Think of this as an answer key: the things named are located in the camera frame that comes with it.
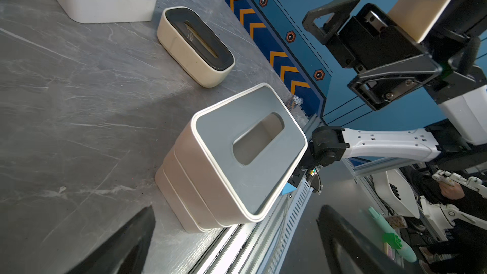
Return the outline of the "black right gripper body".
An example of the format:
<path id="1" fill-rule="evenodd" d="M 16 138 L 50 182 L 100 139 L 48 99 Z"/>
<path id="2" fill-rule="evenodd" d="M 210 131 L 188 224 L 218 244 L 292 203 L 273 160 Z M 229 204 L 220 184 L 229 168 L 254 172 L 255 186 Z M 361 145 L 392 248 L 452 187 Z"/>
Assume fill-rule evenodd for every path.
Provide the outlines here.
<path id="1" fill-rule="evenodd" d="M 411 63 L 411 72 L 441 70 L 425 47 L 371 3 L 333 34 L 326 47 L 342 68 L 357 73 L 403 62 Z"/>

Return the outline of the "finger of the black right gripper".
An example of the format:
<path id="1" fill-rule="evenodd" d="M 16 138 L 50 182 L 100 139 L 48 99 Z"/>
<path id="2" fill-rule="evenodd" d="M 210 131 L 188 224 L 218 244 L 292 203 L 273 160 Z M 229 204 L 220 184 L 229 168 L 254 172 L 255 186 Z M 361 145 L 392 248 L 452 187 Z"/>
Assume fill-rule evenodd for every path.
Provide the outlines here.
<path id="1" fill-rule="evenodd" d="M 346 23 L 360 0 L 333 0 L 308 11 L 302 24 L 321 44 L 326 45 Z"/>
<path id="2" fill-rule="evenodd" d="M 378 111 L 421 88 L 442 71 L 430 55 L 417 55 L 359 73 L 347 87 Z"/>

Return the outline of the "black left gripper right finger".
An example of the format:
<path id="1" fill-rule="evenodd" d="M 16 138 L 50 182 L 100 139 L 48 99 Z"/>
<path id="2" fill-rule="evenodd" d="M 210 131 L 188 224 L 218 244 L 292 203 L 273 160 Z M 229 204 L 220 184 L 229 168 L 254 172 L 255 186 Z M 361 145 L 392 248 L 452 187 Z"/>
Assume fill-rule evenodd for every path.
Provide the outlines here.
<path id="1" fill-rule="evenodd" d="M 352 259 L 361 273 L 406 272 L 330 205 L 322 206 L 317 225 L 331 273 L 344 273 L 341 252 Z"/>

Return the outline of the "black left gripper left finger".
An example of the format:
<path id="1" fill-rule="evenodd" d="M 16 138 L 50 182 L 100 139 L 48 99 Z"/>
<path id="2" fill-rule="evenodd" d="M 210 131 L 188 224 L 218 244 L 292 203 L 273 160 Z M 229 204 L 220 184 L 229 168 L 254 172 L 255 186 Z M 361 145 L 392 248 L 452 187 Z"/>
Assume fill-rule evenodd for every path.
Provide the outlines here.
<path id="1" fill-rule="evenodd" d="M 69 273 L 142 273 L 155 229 L 153 207 L 139 211 Z"/>

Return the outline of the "cream box brown lid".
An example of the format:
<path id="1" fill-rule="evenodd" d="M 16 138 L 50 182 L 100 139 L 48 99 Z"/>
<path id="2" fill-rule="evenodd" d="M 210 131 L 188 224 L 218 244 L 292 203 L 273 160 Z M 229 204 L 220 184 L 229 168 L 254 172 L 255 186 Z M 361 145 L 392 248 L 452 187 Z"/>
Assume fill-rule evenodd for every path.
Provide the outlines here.
<path id="1" fill-rule="evenodd" d="M 166 8 L 157 38 L 165 50 L 200 86 L 213 88 L 227 77 L 235 57 L 213 30 L 185 6 Z"/>

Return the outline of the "white box bamboo lid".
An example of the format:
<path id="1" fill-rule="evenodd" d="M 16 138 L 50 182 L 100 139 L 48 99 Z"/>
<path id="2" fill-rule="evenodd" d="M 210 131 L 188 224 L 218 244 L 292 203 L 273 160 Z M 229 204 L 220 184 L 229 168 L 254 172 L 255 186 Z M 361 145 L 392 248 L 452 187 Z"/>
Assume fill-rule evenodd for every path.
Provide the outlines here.
<path id="1" fill-rule="evenodd" d="M 204 199 L 187 176 L 172 148 L 161 167 L 162 184 L 169 190 L 171 207 L 188 233 L 221 228 Z"/>

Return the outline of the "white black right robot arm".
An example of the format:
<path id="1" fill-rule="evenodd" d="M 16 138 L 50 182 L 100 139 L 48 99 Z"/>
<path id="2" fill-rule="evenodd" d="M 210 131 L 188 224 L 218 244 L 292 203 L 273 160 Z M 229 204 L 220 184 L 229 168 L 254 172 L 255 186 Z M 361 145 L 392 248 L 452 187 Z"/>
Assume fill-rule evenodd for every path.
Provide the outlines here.
<path id="1" fill-rule="evenodd" d="M 416 6 L 394 19 L 374 4 L 357 15 L 360 0 L 333 0 L 308 11 L 304 28 L 356 77 L 349 83 L 372 110 L 424 88 L 445 119 L 408 131 L 315 129 L 299 163 L 302 170 L 353 157 L 430 162 L 443 170 L 467 169 L 486 155 L 486 76 L 475 63 L 486 31 L 486 0 L 453 0 L 436 15 L 422 41 L 413 39 L 425 11 Z"/>

